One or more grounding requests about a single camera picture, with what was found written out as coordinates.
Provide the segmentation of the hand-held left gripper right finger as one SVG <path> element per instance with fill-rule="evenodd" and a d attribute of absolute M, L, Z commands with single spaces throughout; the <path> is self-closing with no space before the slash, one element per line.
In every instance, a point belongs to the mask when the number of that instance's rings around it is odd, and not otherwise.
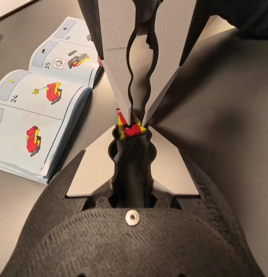
<path fill-rule="evenodd" d="M 188 171 L 179 149 L 153 127 L 150 143 L 154 158 L 150 164 L 154 196 L 199 196 L 198 189 Z"/>

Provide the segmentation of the red yellow lego model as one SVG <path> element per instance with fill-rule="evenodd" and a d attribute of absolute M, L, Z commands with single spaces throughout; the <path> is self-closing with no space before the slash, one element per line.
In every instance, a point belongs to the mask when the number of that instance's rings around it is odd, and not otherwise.
<path fill-rule="evenodd" d="M 116 111 L 118 113 L 118 131 L 120 134 L 120 140 L 129 139 L 131 137 L 146 133 L 146 128 L 141 126 L 140 120 L 135 115 L 133 116 L 133 125 L 129 126 L 124 119 L 121 110 L 117 108 Z"/>

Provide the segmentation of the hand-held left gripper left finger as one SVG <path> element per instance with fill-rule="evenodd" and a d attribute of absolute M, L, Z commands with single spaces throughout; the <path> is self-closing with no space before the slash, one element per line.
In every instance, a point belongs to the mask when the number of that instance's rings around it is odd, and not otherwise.
<path fill-rule="evenodd" d="M 67 197 L 107 197 L 114 194 L 113 181 L 117 175 L 118 126 L 113 125 L 84 152 Z"/>

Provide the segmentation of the open instruction booklet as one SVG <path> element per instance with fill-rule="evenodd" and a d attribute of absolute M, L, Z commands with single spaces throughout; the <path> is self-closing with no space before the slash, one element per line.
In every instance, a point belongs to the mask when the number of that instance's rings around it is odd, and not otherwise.
<path fill-rule="evenodd" d="M 67 17 L 0 81 L 0 170 L 43 184 L 78 121 L 100 68 L 83 19 Z"/>

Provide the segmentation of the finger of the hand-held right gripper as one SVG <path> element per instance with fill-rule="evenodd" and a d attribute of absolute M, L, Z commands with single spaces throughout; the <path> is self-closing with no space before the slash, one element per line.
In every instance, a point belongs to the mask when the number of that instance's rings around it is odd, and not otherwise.
<path fill-rule="evenodd" d="M 150 25 L 153 61 L 146 77 L 150 94 L 143 102 L 145 126 L 180 69 L 180 61 L 197 1 L 165 0 L 156 5 Z"/>
<path fill-rule="evenodd" d="M 132 123 L 129 52 L 136 36 L 136 7 L 131 0 L 98 1 L 102 64 L 126 123 Z"/>

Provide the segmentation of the person's right forearm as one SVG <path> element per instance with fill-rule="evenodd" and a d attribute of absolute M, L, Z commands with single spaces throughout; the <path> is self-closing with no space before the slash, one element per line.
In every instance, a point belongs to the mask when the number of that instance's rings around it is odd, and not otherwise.
<path fill-rule="evenodd" d="M 216 0 L 211 14 L 236 27 L 240 38 L 268 40 L 268 0 Z"/>

